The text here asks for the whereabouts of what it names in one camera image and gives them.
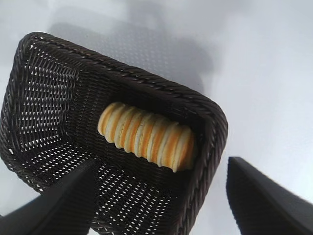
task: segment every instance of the black object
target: black object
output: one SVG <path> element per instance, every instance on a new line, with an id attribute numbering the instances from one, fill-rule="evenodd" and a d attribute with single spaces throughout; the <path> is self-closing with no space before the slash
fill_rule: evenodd
<path id="1" fill-rule="evenodd" d="M 194 168 L 173 173 L 106 142 L 97 124 L 115 101 L 190 126 Z M 100 234 L 188 234 L 226 137 L 221 108 L 194 90 L 49 34 L 19 43 L 1 112 L 1 158 L 39 192 L 86 159 L 101 159 L 91 225 Z"/>
<path id="2" fill-rule="evenodd" d="M 96 160 L 85 161 L 41 196 L 0 218 L 1 235 L 86 235 L 96 210 Z"/>
<path id="3" fill-rule="evenodd" d="M 313 235 L 313 205 L 242 158 L 229 158 L 226 189 L 243 235 Z"/>

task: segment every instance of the bread roll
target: bread roll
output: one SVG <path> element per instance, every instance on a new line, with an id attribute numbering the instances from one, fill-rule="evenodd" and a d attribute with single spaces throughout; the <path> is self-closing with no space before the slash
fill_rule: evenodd
<path id="1" fill-rule="evenodd" d="M 196 155 L 195 136 L 188 126 L 121 102 L 103 111 L 98 132 L 117 148 L 174 172 L 191 169 Z"/>

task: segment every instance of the woven pattern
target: woven pattern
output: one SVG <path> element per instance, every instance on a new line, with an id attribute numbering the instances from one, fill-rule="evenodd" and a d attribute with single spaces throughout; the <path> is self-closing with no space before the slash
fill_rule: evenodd
<path id="1" fill-rule="evenodd" d="M 115 101 L 190 126 L 194 168 L 173 173 L 107 143 L 97 122 Z M 226 137 L 224 113 L 196 91 L 48 34 L 20 41 L 1 112 L 1 158 L 39 192 L 101 159 L 92 224 L 100 234 L 189 234 Z"/>

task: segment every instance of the white table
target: white table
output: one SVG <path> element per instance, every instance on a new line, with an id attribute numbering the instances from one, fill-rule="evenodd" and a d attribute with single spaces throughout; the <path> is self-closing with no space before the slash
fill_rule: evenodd
<path id="1" fill-rule="evenodd" d="M 229 137 L 191 234 L 239 235 L 225 193 L 228 156 L 313 202 L 312 8 L 311 0 L 0 0 L 0 99 L 17 43 L 32 31 L 203 93 L 225 111 Z M 2 162 L 0 187 L 4 215 L 37 196 Z"/>

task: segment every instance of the wicker basket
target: wicker basket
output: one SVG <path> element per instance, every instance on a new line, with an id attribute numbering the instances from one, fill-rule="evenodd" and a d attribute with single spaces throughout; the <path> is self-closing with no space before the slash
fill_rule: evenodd
<path id="1" fill-rule="evenodd" d="M 107 143 L 97 122 L 114 101 L 190 126 L 199 148 L 194 168 L 173 173 Z M 101 159 L 92 222 L 100 234 L 189 234 L 226 137 L 220 107 L 185 86 L 49 34 L 19 43 L 1 112 L 1 158 L 38 192 Z"/>

